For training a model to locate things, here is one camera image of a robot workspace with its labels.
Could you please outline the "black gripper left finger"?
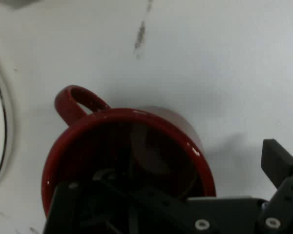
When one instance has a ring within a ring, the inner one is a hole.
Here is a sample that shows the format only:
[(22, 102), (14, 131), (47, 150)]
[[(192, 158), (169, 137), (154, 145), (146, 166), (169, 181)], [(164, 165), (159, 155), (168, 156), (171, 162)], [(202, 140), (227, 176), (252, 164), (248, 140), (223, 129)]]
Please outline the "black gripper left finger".
[(96, 180), (57, 186), (45, 234), (191, 234), (180, 202), (151, 187)]

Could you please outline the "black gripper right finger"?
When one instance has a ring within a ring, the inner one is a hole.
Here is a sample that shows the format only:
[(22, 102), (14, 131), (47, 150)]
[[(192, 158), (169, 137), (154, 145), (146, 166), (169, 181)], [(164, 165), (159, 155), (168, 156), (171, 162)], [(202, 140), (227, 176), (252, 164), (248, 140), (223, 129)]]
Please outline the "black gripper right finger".
[(258, 229), (262, 234), (293, 234), (293, 156), (275, 139), (265, 139), (261, 168), (276, 192), (258, 217)]

